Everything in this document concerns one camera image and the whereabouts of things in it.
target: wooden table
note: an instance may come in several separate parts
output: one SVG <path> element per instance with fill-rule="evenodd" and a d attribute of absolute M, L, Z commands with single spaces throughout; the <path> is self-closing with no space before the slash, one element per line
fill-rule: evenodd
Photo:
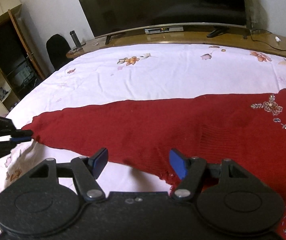
<path fill-rule="evenodd" d="M 213 44 L 221 46 L 237 47 L 242 49 L 250 49 L 261 51 L 268 54 L 274 54 L 286 57 L 286 51 L 279 51 L 272 49 L 270 46 L 263 42 L 252 41 L 251 36 L 247 36 L 247 39 L 243 38 L 245 30 L 230 29 L 226 34 L 219 35 L 215 38 L 207 38 L 206 35 L 211 29 L 198 28 L 198 30 L 188 30 L 184 32 L 172 32 L 172 33 L 155 33 L 155 34 L 142 34 L 142 31 L 136 31 L 131 33 L 123 33 L 113 36 L 108 45 L 105 45 L 105 37 L 92 39 L 86 42 L 86 45 L 78 52 L 69 51 L 66 56 L 68 58 L 76 58 L 88 52 L 93 52 L 98 49 L 118 47 L 134 44 L 156 44 L 156 43 L 175 43 L 175 44 Z M 286 49 L 286 37 L 277 35 L 281 41 L 277 43 L 275 41 L 275 34 L 268 32 L 253 34 L 254 40 L 264 41 L 273 47 L 278 49 Z"/>

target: door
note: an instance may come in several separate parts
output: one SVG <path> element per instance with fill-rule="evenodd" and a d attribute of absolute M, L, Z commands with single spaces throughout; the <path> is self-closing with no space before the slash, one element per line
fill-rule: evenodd
<path fill-rule="evenodd" d="M 19 28 L 19 26 L 17 24 L 17 20 L 16 20 L 15 16 L 12 14 L 11 10 L 8 10 L 8 14 L 9 14 L 9 17 L 10 17 L 10 19 L 12 21 L 12 24 L 13 24 L 14 28 L 15 28 L 17 36 L 19 37 L 19 39 L 20 39 L 20 41 L 21 41 L 21 43 L 22 43 L 22 45 L 23 45 L 23 47 L 24 47 L 24 49 L 25 49 L 25 51 L 27 53 L 27 56 L 28 56 L 29 60 L 31 61 L 31 63 L 32 63 L 34 69 L 36 70 L 37 74 L 40 76 L 40 78 L 42 80 L 44 80 L 45 79 L 44 73 L 41 70 L 39 64 L 37 63 L 35 57 L 33 56 L 33 53 L 31 52 L 29 46 L 27 45 L 27 43 L 26 43 L 26 41 L 25 41 L 25 39 L 24 39 L 24 37 L 23 37 L 23 35 L 21 33 L 21 30 L 20 30 L 20 28 Z"/>

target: tv stand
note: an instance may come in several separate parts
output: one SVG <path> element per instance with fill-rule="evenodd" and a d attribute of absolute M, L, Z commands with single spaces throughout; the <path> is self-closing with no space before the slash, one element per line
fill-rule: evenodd
<path fill-rule="evenodd" d="M 211 33 L 206 35 L 207 38 L 214 38 L 216 36 L 219 36 L 220 34 L 224 34 L 229 30 L 228 27 L 215 27 L 215 30 L 213 30 Z"/>

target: black cylindrical speaker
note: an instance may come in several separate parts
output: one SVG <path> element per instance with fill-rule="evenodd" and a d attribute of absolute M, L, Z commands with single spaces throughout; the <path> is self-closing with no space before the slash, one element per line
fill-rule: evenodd
<path fill-rule="evenodd" d="M 79 42 L 79 39 L 77 38 L 77 35 L 75 33 L 75 31 L 71 31 L 70 32 L 70 35 L 72 36 L 72 39 L 76 45 L 76 48 L 79 49 L 82 47 L 81 43 Z"/>

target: black tv screen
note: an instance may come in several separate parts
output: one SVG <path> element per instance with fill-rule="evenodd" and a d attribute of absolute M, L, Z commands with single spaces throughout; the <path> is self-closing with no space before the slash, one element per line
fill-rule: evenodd
<path fill-rule="evenodd" d="M 153 25 L 246 25 L 244 0 L 79 0 L 95 37 Z"/>

